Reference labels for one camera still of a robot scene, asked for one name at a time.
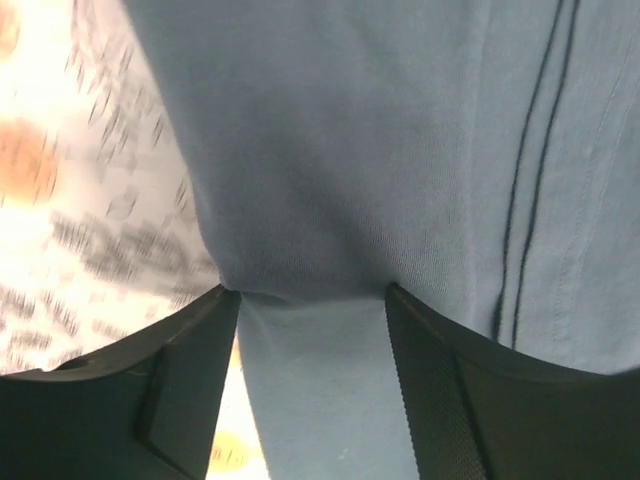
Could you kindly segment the grey blue t shirt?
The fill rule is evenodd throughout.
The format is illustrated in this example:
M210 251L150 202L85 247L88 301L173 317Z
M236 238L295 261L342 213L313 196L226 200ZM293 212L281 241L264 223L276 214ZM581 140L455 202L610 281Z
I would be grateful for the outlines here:
M418 475L384 291L639 363L635 1L129 1L274 479Z

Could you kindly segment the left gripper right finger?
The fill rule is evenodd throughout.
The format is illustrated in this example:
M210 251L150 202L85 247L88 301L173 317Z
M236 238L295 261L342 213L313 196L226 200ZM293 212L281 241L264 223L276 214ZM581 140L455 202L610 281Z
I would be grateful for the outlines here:
M600 375L524 355L397 285L385 309L421 479L638 477L637 370Z

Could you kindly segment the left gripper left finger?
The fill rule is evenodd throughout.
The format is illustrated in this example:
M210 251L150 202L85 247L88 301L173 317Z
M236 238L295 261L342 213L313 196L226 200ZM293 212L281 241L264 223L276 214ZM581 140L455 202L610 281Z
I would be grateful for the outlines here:
M5 479L202 479L240 297L216 287L130 336L1 380Z

